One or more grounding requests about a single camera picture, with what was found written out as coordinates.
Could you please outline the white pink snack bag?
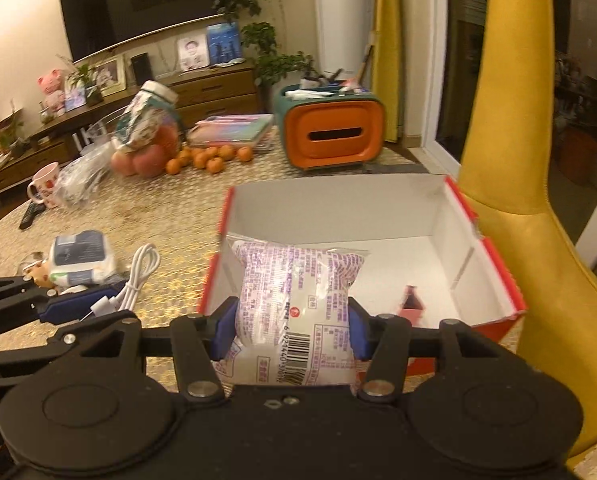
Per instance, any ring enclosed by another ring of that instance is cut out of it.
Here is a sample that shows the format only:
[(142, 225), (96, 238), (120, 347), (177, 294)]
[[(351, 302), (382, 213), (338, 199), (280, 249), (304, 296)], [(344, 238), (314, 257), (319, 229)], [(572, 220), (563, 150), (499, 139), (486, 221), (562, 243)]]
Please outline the white pink snack bag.
[(229, 385), (327, 386), (356, 382), (349, 289), (368, 252), (307, 248), (230, 234), (242, 272), (227, 356)]

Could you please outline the red apple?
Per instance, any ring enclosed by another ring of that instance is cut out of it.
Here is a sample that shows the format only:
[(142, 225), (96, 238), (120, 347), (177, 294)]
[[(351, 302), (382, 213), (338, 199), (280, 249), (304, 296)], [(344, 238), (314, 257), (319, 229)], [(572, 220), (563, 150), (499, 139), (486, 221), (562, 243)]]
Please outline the red apple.
[(160, 144), (150, 144), (132, 156), (135, 173), (144, 178), (161, 176), (168, 161), (169, 154)]
[(123, 177), (135, 176), (136, 169), (131, 154), (116, 151), (111, 158), (111, 168)]

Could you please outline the pink pig plush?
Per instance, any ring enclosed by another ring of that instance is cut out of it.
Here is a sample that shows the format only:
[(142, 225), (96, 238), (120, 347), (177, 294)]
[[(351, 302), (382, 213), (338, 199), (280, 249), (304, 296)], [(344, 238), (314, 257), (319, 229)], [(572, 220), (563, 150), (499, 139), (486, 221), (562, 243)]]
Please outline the pink pig plush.
[(37, 84), (44, 95), (42, 104), (53, 117), (65, 113), (64, 73), (58, 68), (37, 78)]

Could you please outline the small dark red sachet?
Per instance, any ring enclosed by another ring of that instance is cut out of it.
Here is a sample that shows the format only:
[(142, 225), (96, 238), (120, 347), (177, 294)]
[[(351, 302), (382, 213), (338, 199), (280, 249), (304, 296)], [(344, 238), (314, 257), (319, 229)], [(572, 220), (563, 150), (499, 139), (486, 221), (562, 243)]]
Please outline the small dark red sachet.
[(425, 312), (425, 305), (418, 296), (417, 287), (407, 285), (402, 304), (397, 314), (400, 318), (408, 320), (412, 326), (418, 326), (423, 312)]

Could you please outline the white blue wipes pack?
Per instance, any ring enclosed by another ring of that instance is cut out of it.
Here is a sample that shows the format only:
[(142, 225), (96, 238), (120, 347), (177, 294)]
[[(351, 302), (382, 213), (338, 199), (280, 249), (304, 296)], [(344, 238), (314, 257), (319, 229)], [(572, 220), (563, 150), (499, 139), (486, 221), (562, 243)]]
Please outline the white blue wipes pack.
[(61, 287), (100, 285), (116, 272), (116, 258), (104, 233), (87, 230), (57, 236), (48, 269), (50, 281)]

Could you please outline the green white snack bag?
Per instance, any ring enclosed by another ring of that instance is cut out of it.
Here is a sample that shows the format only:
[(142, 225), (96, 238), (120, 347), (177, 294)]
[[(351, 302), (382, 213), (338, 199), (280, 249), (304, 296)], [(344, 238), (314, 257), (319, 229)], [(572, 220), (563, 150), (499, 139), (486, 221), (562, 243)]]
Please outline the green white snack bag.
[(178, 129), (177, 102), (178, 94), (165, 84), (155, 80), (142, 84), (116, 124), (113, 136), (116, 151), (132, 153), (145, 148), (162, 126)]

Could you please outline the red apple right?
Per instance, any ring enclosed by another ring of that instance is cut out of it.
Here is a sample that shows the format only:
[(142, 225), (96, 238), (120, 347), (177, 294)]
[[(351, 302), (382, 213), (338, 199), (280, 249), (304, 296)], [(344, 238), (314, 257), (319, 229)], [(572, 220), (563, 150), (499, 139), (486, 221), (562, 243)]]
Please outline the red apple right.
[(161, 176), (168, 161), (169, 154), (160, 144), (150, 144), (132, 156), (135, 173), (144, 178)]

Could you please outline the pink strawberry mug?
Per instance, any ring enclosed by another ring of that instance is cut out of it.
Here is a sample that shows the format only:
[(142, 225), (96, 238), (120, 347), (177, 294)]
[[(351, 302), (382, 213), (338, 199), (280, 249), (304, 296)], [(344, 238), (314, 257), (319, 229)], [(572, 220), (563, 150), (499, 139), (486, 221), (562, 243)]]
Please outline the pink strawberry mug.
[(59, 174), (59, 163), (50, 162), (33, 175), (27, 185), (27, 195), (33, 204), (44, 205), (49, 209), (59, 206), (59, 200), (56, 197), (56, 182)]

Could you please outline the red apple left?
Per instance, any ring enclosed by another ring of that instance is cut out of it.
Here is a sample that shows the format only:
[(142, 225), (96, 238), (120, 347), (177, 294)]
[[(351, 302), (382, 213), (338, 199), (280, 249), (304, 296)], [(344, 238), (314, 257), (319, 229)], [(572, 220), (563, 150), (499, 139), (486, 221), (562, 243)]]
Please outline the red apple left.
[(111, 168), (123, 177), (135, 176), (136, 169), (131, 154), (116, 151), (111, 158)]

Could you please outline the blue picture frame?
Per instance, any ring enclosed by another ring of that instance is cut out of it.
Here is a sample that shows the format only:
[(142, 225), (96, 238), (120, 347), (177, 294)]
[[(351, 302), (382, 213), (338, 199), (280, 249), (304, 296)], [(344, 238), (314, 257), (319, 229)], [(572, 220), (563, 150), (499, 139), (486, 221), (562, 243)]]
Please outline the blue picture frame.
[(236, 23), (220, 23), (207, 27), (210, 64), (227, 64), (242, 58), (239, 27)]

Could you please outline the white air conditioner column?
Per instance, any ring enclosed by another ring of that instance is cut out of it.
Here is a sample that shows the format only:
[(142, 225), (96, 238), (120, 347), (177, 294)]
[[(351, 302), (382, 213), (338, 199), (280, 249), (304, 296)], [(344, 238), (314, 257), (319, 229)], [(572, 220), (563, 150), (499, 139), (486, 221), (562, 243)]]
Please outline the white air conditioner column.
[(352, 78), (364, 59), (375, 0), (315, 1), (319, 68)]

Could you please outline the tan pig figurine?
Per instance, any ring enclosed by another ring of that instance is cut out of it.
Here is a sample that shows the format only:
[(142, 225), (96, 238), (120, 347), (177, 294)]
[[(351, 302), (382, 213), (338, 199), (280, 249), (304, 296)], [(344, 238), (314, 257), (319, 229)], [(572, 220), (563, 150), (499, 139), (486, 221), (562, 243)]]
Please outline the tan pig figurine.
[(44, 289), (55, 289), (56, 284), (50, 278), (47, 259), (26, 263), (22, 270), (24, 278), (29, 278), (36, 286)]

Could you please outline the black remote control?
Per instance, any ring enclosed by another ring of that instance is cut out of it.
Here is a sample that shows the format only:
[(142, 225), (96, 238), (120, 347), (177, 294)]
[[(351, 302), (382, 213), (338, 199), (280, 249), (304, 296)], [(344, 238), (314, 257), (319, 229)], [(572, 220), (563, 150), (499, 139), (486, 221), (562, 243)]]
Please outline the black remote control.
[(33, 225), (35, 219), (40, 214), (43, 214), (45, 211), (46, 211), (46, 205), (44, 203), (37, 204), (34, 202), (30, 202), (27, 206), (26, 211), (24, 212), (24, 216), (23, 216), (18, 228), (21, 231), (25, 231), (25, 230), (29, 229)]

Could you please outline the orange tangerine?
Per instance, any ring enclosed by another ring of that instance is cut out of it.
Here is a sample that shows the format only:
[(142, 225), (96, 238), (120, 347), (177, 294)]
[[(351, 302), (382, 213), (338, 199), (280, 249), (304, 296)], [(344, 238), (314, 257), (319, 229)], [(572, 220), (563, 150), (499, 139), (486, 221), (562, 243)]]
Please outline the orange tangerine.
[(231, 145), (223, 145), (218, 148), (218, 156), (225, 162), (229, 162), (236, 157), (236, 150)]
[(219, 174), (221, 171), (225, 170), (225, 160), (222, 159), (221, 157), (210, 158), (206, 162), (205, 169), (210, 174)]
[(181, 165), (180, 165), (180, 161), (178, 158), (173, 158), (173, 159), (169, 159), (169, 161), (166, 164), (166, 172), (168, 174), (171, 174), (172, 176), (174, 174), (179, 174), (181, 171)]
[(249, 146), (241, 146), (236, 151), (236, 157), (238, 157), (240, 162), (251, 162), (254, 157), (253, 150)]

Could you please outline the black speaker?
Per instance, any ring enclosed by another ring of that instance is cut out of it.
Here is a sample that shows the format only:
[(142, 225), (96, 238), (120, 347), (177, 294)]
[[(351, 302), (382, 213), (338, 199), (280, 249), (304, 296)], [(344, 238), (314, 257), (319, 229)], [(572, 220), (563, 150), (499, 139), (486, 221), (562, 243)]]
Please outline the black speaker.
[(148, 53), (144, 52), (132, 56), (130, 58), (130, 65), (138, 87), (141, 87), (142, 84), (154, 78)]

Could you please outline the green potted plant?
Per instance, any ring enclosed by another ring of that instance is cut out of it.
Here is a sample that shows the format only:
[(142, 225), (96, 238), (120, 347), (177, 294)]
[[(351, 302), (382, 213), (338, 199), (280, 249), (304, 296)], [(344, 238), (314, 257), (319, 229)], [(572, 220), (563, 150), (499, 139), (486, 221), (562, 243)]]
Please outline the green potted plant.
[(282, 79), (297, 74), (315, 75), (315, 60), (301, 50), (285, 49), (286, 13), (283, 0), (276, 0), (280, 24), (264, 20), (264, 3), (268, 0), (212, 0), (216, 13), (227, 23), (239, 26), (241, 46), (255, 68), (255, 82), (269, 90)]

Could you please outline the yellow curtain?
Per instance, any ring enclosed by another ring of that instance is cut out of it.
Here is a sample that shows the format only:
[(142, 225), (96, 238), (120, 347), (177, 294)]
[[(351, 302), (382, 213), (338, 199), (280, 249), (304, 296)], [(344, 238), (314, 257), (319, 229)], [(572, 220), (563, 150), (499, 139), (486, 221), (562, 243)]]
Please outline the yellow curtain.
[(384, 139), (399, 140), (402, 108), (401, 0), (375, 0), (373, 12), (372, 92), (384, 106)]

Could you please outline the yellow chair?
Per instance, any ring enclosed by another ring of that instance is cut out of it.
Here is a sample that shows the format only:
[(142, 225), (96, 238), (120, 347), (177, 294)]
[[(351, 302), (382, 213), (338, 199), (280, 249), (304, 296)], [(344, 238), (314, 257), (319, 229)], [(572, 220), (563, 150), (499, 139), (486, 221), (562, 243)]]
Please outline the yellow chair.
[(527, 303), (518, 353), (584, 411), (568, 463), (597, 479), (597, 278), (553, 212), (553, 0), (487, 0), (458, 184)]

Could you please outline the framed child portrait photo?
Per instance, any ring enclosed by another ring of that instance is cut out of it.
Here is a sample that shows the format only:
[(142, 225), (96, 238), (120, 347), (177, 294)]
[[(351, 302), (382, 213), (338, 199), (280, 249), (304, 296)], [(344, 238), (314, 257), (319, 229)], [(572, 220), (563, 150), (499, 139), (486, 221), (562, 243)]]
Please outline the framed child portrait photo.
[(210, 65), (210, 55), (204, 34), (182, 37), (177, 40), (178, 63), (182, 72), (199, 70)]

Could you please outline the green orange tissue box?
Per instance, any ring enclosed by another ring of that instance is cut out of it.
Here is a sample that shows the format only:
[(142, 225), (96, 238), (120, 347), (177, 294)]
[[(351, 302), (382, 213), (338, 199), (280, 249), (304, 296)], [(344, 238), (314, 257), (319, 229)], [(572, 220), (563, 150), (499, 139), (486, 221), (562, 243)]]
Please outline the green orange tissue box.
[(274, 96), (272, 109), (286, 159), (300, 170), (360, 165), (382, 150), (385, 110), (370, 92), (293, 84)]

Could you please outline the red white cardboard box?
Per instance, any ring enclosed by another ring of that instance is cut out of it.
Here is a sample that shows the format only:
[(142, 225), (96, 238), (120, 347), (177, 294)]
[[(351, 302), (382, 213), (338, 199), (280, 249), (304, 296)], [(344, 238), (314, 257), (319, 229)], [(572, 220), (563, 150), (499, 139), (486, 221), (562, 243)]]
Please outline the red white cardboard box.
[(524, 311), (521, 292), (451, 179), (357, 174), (262, 181), (233, 188), (202, 307), (239, 299), (242, 272), (230, 234), (307, 248), (368, 252), (349, 297), (368, 314), (399, 315), (407, 285), (425, 305), (416, 327), (455, 318), (499, 340)]

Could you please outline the framed photo on cabinet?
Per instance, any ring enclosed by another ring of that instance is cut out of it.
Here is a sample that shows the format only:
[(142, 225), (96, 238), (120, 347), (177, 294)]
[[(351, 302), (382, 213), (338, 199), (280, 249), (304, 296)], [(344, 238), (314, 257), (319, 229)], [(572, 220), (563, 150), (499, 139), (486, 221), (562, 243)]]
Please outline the framed photo on cabinet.
[(127, 88), (125, 62), (121, 54), (96, 64), (93, 67), (93, 73), (94, 81), (105, 98)]

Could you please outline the clear plastic bag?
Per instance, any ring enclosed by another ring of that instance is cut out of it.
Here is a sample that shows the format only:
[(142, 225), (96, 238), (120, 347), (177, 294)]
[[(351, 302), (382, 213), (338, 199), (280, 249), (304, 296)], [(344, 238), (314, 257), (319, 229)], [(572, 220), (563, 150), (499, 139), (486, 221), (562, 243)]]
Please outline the clear plastic bag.
[(56, 199), (60, 206), (76, 207), (90, 200), (100, 182), (111, 171), (112, 142), (91, 144), (82, 156), (70, 162), (56, 180)]

